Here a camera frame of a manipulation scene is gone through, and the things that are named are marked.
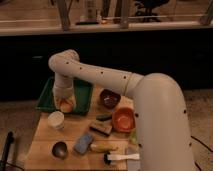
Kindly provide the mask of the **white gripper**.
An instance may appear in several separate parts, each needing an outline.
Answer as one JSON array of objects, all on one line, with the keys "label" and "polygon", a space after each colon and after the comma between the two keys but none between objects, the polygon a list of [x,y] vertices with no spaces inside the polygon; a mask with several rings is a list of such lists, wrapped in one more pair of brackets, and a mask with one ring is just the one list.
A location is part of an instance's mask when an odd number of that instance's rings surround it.
[{"label": "white gripper", "polygon": [[74,95],[74,88],[68,87],[68,88],[61,88],[56,85],[53,86],[53,95],[54,97],[54,104],[56,109],[60,110],[61,107],[61,101],[62,99],[68,99],[68,103],[70,105],[71,110],[74,110],[76,108],[76,99]]}]

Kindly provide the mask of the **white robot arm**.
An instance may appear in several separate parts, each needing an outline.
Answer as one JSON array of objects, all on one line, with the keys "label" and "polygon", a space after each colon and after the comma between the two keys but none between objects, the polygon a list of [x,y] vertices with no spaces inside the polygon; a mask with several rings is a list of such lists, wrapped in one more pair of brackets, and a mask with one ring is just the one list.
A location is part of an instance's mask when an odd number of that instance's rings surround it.
[{"label": "white robot arm", "polygon": [[77,77],[133,100],[141,171],[195,171],[186,103],[181,88],[168,75],[87,65],[74,50],[50,57],[55,73],[53,94],[66,99]]}]

